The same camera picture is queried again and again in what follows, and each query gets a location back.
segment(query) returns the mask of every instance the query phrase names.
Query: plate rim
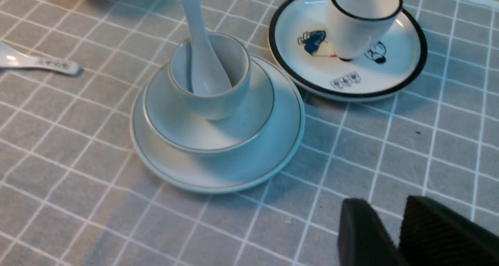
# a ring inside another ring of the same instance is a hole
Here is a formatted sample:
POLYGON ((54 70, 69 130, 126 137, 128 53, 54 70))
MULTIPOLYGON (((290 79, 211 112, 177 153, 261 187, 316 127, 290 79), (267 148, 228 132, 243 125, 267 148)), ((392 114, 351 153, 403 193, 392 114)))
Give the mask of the plate rim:
POLYGON ((389 95, 392 95, 392 94, 395 94, 396 92, 399 92, 401 89, 405 88, 410 83, 412 83, 412 81, 414 81, 419 76, 419 74, 422 72, 422 70, 426 64, 426 60, 428 58, 428 43, 426 42, 426 37, 424 35, 424 32, 423 32, 421 26, 417 23, 416 19, 406 9, 402 8, 402 10, 401 10, 402 14, 404 14, 408 18, 408 20, 410 21, 410 23, 412 24, 412 26, 416 30, 416 33, 417 33, 417 36, 419 39, 419 46, 420 46, 419 49, 421 51, 420 55, 419 55, 418 63, 414 67, 413 72, 409 76, 407 76, 407 78, 404 81, 402 81, 401 83, 398 83, 397 85, 395 85, 391 88, 385 89, 385 90, 381 90, 378 92, 368 92, 368 93, 364 93, 364 94, 348 94, 345 92, 336 92, 334 90, 325 89, 321 86, 317 86, 317 85, 311 83, 310 81, 306 80, 305 78, 303 78, 302 76, 300 76, 299 74, 294 72, 294 70, 291 67, 289 67, 289 65, 286 63, 284 58, 282 58, 282 56, 278 50, 277 43, 276 43, 276 26, 277 26, 277 23, 280 19, 280 16, 282 15, 282 12, 294 1, 295 0, 286 0, 276 10, 274 15, 272 16, 271 23, 269 25, 269 32, 267 34, 267 41, 269 42, 269 47, 270 47, 270 51, 271 51, 273 58, 280 65, 280 67, 282 67, 282 69, 284 69, 285 72, 289 73, 291 78, 299 85, 311 90, 312 92, 319 94, 320 96, 327 97, 327 98, 333 98, 333 99, 338 99, 338 100, 358 99, 358 101, 360 101, 360 100, 373 101, 376 99, 385 98, 389 95))
POLYGON ((169 184, 176 186, 177 188, 194 192, 194 193, 207 193, 207 194, 223 194, 223 193, 234 193, 242 190, 246 190, 252 187, 257 186, 258 184, 261 184, 267 180, 269 180, 271 177, 279 173, 294 157, 296 152, 298 151, 300 145, 301 145, 301 140, 303 139, 304 131, 305 131, 305 105, 303 102, 303 99, 301 98, 301 95, 298 91, 298 88, 294 85, 294 83, 291 81, 289 76, 285 74, 278 66, 275 64, 271 63, 269 60, 266 60, 261 57, 256 57, 252 56, 252 58, 256 58, 259 60, 262 60, 263 62, 268 63, 271 67, 276 68, 279 73, 284 76, 284 78, 288 81, 290 88, 293 90, 294 95, 296 97, 296 100, 298 102, 299 106, 299 112, 300 112, 300 120, 299 120, 299 127, 298 131, 296 133, 294 142, 292 146, 289 148, 287 154, 280 160, 280 162, 276 163, 276 165, 269 169, 267 172, 264 172, 260 176, 250 180, 250 181, 245 181, 244 183, 241 184, 235 184, 231 186, 224 186, 221 188, 208 188, 208 187, 203 187, 203 186, 194 186, 192 184, 185 183, 183 181, 178 181, 174 179, 173 177, 167 175, 166 173, 162 172, 159 168, 157 168, 150 160, 149 158, 144 154, 142 147, 139 145, 137 141, 137 137, 135 135, 135 127, 134 127, 134 121, 135 121, 135 109, 136 107, 141 107, 141 104, 138 103, 138 100, 140 99, 141 96, 144 95, 144 88, 142 88, 141 91, 139 91, 135 97, 133 107, 131 109, 131 114, 130 114, 130 135, 132 138, 132 143, 134 145, 135 151, 139 158, 142 160, 142 162, 146 165, 148 169, 151 170, 155 175, 157 175, 159 178, 162 180, 168 182, 169 184))
MULTIPOLYGON (((145 116, 146 122, 149 124, 149 126, 154 131, 154 133, 157 136, 159 136, 162 140, 164 140, 164 142, 168 143, 169 145, 171 145, 172 147, 175 147, 176 149, 178 149, 180 151, 188 152, 188 153, 191 153, 191 154, 218 154, 218 153, 223 153, 223 152, 227 152, 227 151, 239 148, 239 147, 241 147, 241 146, 243 146, 243 145, 251 142, 252 140, 254 140, 255 138, 257 138, 262 133, 262 131, 264 131, 264 129, 267 127, 267 125, 269 124, 269 121, 270 121, 270 119, 271 119, 271 117, 273 115, 273 112, 274 112, 274 106, 276 104, 276 87, 274 86, 274 83, 272 82, 272 79, 269 76, 269 73, 266 70, 264 70, 264 68, 260 64, 258 64, 257 62, 255 62, 250 57, 250 64, 251 63, 255 63, 258 67, 260 67, 260 69, 262 69, 262 71, 264 72, 264 74, 267 76, 267 80, 271 84, 271 88, 272 88, 272 105, 271 105, 271 111, 269 112, 269 114, 265 118, 265 121, 258 128, 258 130, 255 131, 255 133, 253 133, 246 140, 243 140, 241 142, 238 142, 237 144, 230 145, 228 147, 219 148, 219 149, 197 149, 197 148, 194 148, 194 147, 187 147, 185 145, 181 145, 181 144, 179 144, 179 143, 177 143, 177 142, 175 142, 173 140, 170 140, 166 135, 164 135, 163 133, 161 133, 161 131, 155 126, 155 123, 152 121, 151 115, 149 114, 147 97, 148 97, 148 94, 150 94, 149 90, 151 89, 150 88, 151 83, 155 79, 157 79, 158 74, 160 74, 160 72, 162 72, 163 68, 160 68, 160 70, 158 70, 155 73, 155 75, 152 76, 151 80, 149 80, 148 83, 144 86, 144 96, 143 96, 143 99, 142 99, 142 107, 143 107, 143 111, 144 111, 144 116, 145 116)), ((168 80, 170 80, 171 78, 170 78, 169 72, 167 72, 167 76, 169 77, 168 80)))

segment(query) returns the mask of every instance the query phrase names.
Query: saucer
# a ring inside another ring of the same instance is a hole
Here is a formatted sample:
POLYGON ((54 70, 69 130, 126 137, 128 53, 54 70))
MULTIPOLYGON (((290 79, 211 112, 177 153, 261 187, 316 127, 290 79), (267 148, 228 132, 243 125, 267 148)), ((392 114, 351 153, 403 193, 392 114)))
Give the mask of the saucer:
POLYGON ((272 18, 271 52, 297 85, 328 99, 374 101, 394 95, 423 70, 426 39, 406 10, 375 47, 344 62, 327 43, 326 9, 327 0, 287 0, 272 18))
POLYGON ((267 129, 245 146, 220 154, 189 154, 159 138, 142 105, 144 90, 130 119, 137 154, 156 175, 184 190, 231 193, 256 186, 278 173, 294 156, 305 128, 303 101, 290 79, 266 60, 255 58, 274 86, 274 110, 267 129))
POLYGON ((266 128, 274 89, 262 67, 251 62, 251 81, 241 106, 230 117, 209 121, 191 111, 162 68, 145 88, 143 107, 151 129, 164 142, 191 153, 219 153, 247 144, 266 128))

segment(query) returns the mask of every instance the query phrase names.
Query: spoon handle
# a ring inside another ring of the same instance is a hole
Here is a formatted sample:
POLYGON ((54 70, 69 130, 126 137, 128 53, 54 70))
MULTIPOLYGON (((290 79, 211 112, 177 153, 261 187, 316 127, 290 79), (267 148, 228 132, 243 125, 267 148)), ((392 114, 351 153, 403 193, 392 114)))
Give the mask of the spoon handle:
POLYGON ((41 57, 33 57, 32 64, 24 67, 52 70, 70 76, 75 76, 81 69, 77 63, 72 61, 41 57))
POLYGON ((203 20, 203 12, 201 10, 201 0, 181 1, 186 14, 187 23, 189 24, 189 33, 191 34, 193 46, 208 43, 205 22, 203 20))

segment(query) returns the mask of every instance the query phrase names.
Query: black-rimmed saucer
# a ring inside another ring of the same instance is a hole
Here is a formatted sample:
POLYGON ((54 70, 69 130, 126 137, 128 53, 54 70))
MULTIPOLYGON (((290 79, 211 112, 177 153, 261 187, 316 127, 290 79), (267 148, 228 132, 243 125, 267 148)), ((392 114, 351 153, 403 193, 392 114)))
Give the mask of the black-rimmed saucer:
POLYGON ((327 0, 287 0, 272 18, 272 55, 298 86, 328 99, 374 101, 394 95, 422 71, 426 39, 406 10, 376 46, 344 62, 327 42, 326 9, 327 0))

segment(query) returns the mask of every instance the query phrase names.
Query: cup rim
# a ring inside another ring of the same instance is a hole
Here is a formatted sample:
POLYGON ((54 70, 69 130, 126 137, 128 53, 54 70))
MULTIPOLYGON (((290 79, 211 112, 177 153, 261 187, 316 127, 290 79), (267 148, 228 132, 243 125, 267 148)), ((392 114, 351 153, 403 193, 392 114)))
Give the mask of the cup rim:
POLYGON ((347 12, 346 10, 344 10, 336 0, 331 0, 331 2, 333 3, 333 5, 344 15, 348 16, 348 17, 351 17, 353 19, 356 19, 356 20, 362 20, 362 21, 382 21, 382 20, 387 20, 387 19, 391 19, 392 17, 396 16, 399 14, 399 12, 402 10, 402 6, 403 6, 403 0, 399 0, 399 6, 397 7, 397 9, 390 15, 388 16, 385 16, 385 17, 381 17, 381 18, 366 18, 366 17, 360 17, 360 16, 357 16, 357 15, 354 15, 354 14, 351 14, 349 12, 347 12))
POLYGON ((170 80, 173 83, 173 85, 175 86, 175 88, 177 88, 178 90, 180 90, 180 92, 182 92, 184 95, 187 95, 189 97, 196 98, 196 99, 217 99, 217 98, 221 98, 221 97, 227 96, 227 95, 231 94, 232 92, 235 92, 237 89, 241 88, 242 85, 244 85, 244 82, 246 80, 250 79, 250 76, 248 76, 248 74, 249 74, 249 72, 251 70, 251 57, 250 57, 250 54, 248 53, 247 49, 244 47, 244 45, 238 39, 236 39, 235 37, 232 37, 231 35, 227 35, 227 34, 224 34, 224 33, 207 33, 207 34, 208 34, 208 36, 209 35, 221 35, 223 37, 230 38, 230 39, 234 40, 235 42, 237 42, 237 44, 239 44, 241 46, 242 50, 244 51, 244 54, 246 55, 247 64, 246 64, 246 69, 244 71, 243 78, 238 83, 236 83, 235 86, 233 86, 232 88, 230 88, 230 90, 226 90, 225 92, 222 92, 222 93, 214 95, 214 96, 198 96, 198 95, 195 95, 194 93, 188 92, 187 90, 185 90, 184 88, 182 88, 177 83, 177 81, 175 80, 175 78, 173 76, 173 73, 172 73, 172 60, 173 60, 173 57, 175 56, 175 54, 177 53, 177 51, 180 49, 180 47, 182 47, 184 44, 187 44, 187 43, 191 42, 191 38, 187 38, 184 41, 182 41, 178 45, 178 47, 175 48, 175 51, 173 51, 172 55, 170 56, 170 58, 168 60, 168 74, 169 74, 170 80))
POLYGON ((168 143, 172 147, 175 147, 176 149, 179 149, 180 151, 183 151, 183 152, 186 152, 186 153, 189 153, 189 154, 197 154, 199 156, 201 156, 201 155, 208 155, 208 154, 218 154, 218 153, 228 152, 228 151, 237 149, 239 147, 242 147, 242 146, 244 146, 244 145, 252 142, 253 140, 255 140, 255 138, 257 138, 262 133, 262 131, 264 131, 264 129, 267 128, 267 126, 269 125, 270 119, 274 116, 274 108, 276 106, 276 87, 274 85, 274 82, 273 82, 272 77, 270 76, 269 72, 267 72, 267 70, 265 70, 264 67, 262 67, 261 64, 257 63, 255 60, 251 60, 251 63, 252 64, 254 63, 258 67, 260 67, 260 69, 265 74, 266 80, 269 82, 271 90, 272 90, 271 91, 271 93, 272 93, 272 104, 270 106, 269 114, 265 117, 264 122, 255 131, 255 133, 251 134, 251 136, 249 136, 245 140, 242 140, 242 141, 240 141, 237 144, 229 145, 229 146, 226 146, 226 147, 220 147, 220 148, 216 148, 216 149, 198 149, 198 148, 195 148, 195 147, 189 147, 188 145, 182 145, 181 143, 177 143, 177 142, 171 140, 167 135, 161 133, 161 131, 156 127, 155 123, 151 119, 151 115, 149 114, 150 111, 148 110, 148 103, 147 103, 147 101, 148 101, 148 97, 150 96, 150 91, 149 90, 151 89, 151 83, 153 83, 153 81, 155 79, 157 79, 157 76, 159 75, 159 73, 161 72, 162 69, 160 69, 152 77, 152 79, 150 81, 148 81, 148 83, 144 87, 143 99, 142 99, 141 103, 142 103, 142 107, 144 108, 146 122, 150 126, 151 130, 157 136, 159 136, 164 142, 168 143))

